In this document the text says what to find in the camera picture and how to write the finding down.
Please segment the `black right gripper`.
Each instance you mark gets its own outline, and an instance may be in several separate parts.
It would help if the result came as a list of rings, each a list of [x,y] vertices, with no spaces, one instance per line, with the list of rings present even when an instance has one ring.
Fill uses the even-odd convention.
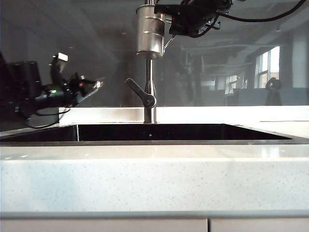
[[[226,14],[232,6],[231,0],[183,0],[175,10],[175,4],[156,4],[155,14],[171,17],[169,34],[198,38],[207,33],[218,19],[217,12]]]

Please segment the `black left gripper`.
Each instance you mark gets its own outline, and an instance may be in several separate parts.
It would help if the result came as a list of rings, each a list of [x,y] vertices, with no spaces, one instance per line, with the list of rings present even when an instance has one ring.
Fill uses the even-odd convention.
[[[49,84],[42,87],[40,96],[34,98],[36,109],[75,107],[104,86],[104,81],[85,79],[75,73],[62,85]]]

